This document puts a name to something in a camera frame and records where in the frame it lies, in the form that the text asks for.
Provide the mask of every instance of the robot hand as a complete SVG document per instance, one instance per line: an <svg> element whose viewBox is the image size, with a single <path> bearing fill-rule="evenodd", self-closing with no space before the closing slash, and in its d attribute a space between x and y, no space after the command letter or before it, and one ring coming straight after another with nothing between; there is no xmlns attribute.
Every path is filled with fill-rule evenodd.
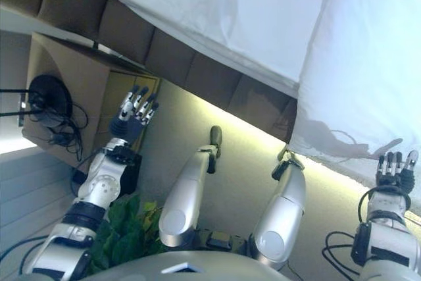
<svg viewBox="0 0 421 281"><path fill-rule="evenodd" d="M366 222L362 222L359 213L361 224L351 253L354 262L364 266L360 280L371 280L374 276L382 277L378 280L421 280L417 275L421 263L420 244L404 220L410 207L408 194L414 187L417 159L417 151L409 153L404 166L400 152L379 158L377 186L366 192L360 201L359 210L366 195L370 200Z"/></svg>
<svg viewBox="0 0 421 281"><path fill-rule="evenodd" d="M111 120L109 126L110 133L113 136L128 143L133 143L137 139L141 131L149 124L159 106L158 103L152 104L156 98L154 93L141 105L141 101L149 91L149 88L144 87L136 95L138 90L139 86L134 86L128 92L120 106L119 113Z"/></svg>

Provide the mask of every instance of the wire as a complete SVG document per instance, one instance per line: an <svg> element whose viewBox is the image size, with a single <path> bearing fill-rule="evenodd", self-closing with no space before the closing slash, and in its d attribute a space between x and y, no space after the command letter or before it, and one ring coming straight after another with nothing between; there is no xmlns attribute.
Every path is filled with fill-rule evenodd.
<svg viewBox="0 0 421 281"><path fill-rule="evenodd" d="M390 185L390 186L388 186L388 185L377 186L375 188L371 188L366 193L364 193L362 195L361 199L360 199L360 202L358 203L358 220L360 221L360 223L362 223L362 216L361 216L362 202L364 202L364 199L367 195L370 195L373 192L385 192L385 193L402 195L405 198L405 201L406 201L406 204L407 204L407 209L409 209L409 207L410 207L410 197L407 193L403 192L401 188L399 188L397 186L392 186L392 185Z"/></svg>
<svg viewBox="0 0 421 281"><path fill-rule="evenodd" d="M3 261L3 259L15 248L24 245L25 243L30 243L30 242L34 242L36 240L44 240L45 238L47 238L48 235L44 235L44 236L38 236L38 237L33 237L33 238L28 238L27 240L21 240L20 242L14 244L13 246L10 246L9 248L7 248L5 250L4 253L1 254L0 256L0 262Z"/></svg>
<svg viewBox="0 0 421 281"><path fill-rule="evenodd" d="M343 270L341 270L326 254L325 252L328 249L337 249L337 248L348 248L348 247L352 247L353 245L351 244L340 244L340 245L332 245L329 247L325 247L322 250L322 256L333 266L333 268L336 269L336 271L338 271L340 274L342 274L344 277L346 277L346 279L348 279L349 281L354 281L354 279L352 279L348 274L346 274Z"/></svg>
<svg viewBox="0 0 421 281"><path fill-rule="evenodd" d="M102 148L96 149L95 151L93 151L91 153L91 155L89 155L88 157L86 157L83 161L81 161L78 166L73 168L73 173L72 176L70 177L70 190L72 191L73 196L77 197L78 194L76 193L76 191L74 190L74 186L73 186L73 177L76 174L76 172L78 171L79 167L81 167L84 163L86 163L86 161L90 158L92 158L94 155L98 154L98 152L100 152L102 150Z"/></svg>
<svg viewBox="0 0 421 281"><path fill-rule="evenodd" d="M372 188L370 190L368 190L366 193L364 193L358 203L358 220L360 221L360 223L362 223L362 216L361 216L361 207L362 207L362 202L364 202L364 199L366 198L367 195L371 194L372 192L374 192L375 188Z"/></svg>
<svg viewBox="0 0 421 281"><path fill-rule="evenodd" d="M21 275L23 273L24 270L24 265L25 265L25 261L28 258L28 256L30 255L30 253L37 247L39 247L40 245L42 245L45 242L45 240L43 240L40 243L37 243L35 245L33 245L25 254L25 256L22 258L21 262L20 262L20 266L19 266L19 275Z"/></svg>
<svg viewBox="0 0 421 281"><path fill-rule="evenodd" d="M298 274L297 271L295 271L295 269L293 267L291 267L291 265L289 264L289 260L287 260L287 266L288 269L300 280L300 281L304 281L303 278L301 278L301 276Z"/></svg>
<svg viewBox="0 0 421 281"><path fill-rule="evenodd" d="M324 240L324 243L325 243L325 245L326 245L326 251L329 253L329 255L332 257L332 259L339 265L339 266L341 266L342 268L344 268L346 271L348 271L348 272L350 272L350 273L353 273L353 274L356 274L357 276L359 275L359 273L357 272L357 271L355 271L355 270L353 270L353 269L351 269L351 268L349 268L349 267L347 267L347 266L345 266L343 263L341 263L336 257L335 257L335 255L332 253L332 251L330 250L331 249L331 246L329 245L329 239L333 236L333 235L344 235L344 236L347 236L347 237L349 237L349 238L352 238L352 239L354 239L354 236L352 236L352 235L350 235L350 234L348 234L348 233L346 233L346 232L339 232L339 231L334 231L334 232L330 232L327 236L326 236L326 239Z"/></svg>
<svg viewBox="0 0 421 281"><path fill-rule="evenodd" d="M88 115L87 115L86 111L84 110L84 108L82 108L79 104L77 104L77 103L73 102L73 103L72 103L72 106L73 106L73 107L76 107L76 108L79 108L79 109L83 112L83 114L84 114L84 116L85 116L85 124L84 124L83 126L80 126L80 127L79 127L79 129L83 130L83 129L84 129L86 126L88 126L88 124L89 124L89 117L88 117Z"/></svg>

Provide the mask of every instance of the white fabric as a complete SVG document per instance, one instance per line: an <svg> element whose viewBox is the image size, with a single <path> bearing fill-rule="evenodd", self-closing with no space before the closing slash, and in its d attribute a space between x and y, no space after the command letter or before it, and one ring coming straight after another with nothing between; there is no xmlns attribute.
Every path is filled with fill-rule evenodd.
<svg viewBox="0 0 421 281"><path fill-rule="evenodd" d="M120 0L201 53L296 97L322 0Z"/></svg>
<svg viewBox="0 0 421 281"><path fill-rule="evenodd" d="M290 147L373 184L379 153L421 152L420 102L421 0L326 0Z"/></svg>

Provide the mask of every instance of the humanoid robot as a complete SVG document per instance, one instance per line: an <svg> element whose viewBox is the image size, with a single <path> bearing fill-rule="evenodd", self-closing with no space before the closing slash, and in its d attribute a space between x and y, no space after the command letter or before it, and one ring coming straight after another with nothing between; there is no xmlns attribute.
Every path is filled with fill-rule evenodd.
<svg viewBox="0 0 421 281"><path fill-rule="evenodd" d="M152 118L153 98L128 93L111 123L113 138L96 155L78 197L57 224L19 280L79 280L89 264L89 248L110 204L120 193L120 177L134 157L130 142ZM248 240L197 228L206 174L221 155L222 131L210 130L210 144L199 147L173 185L159 220L161 242L171 251L144 257L84 280L289 280L278 271L286 264L305 209L303 165L286 152L272 173L278 185ZM405 164L400 153L380 157L377 186L368 192L368 215L352 250L362 266L359 280L421 280L418 240L405 225L418 153Z"/></svg>

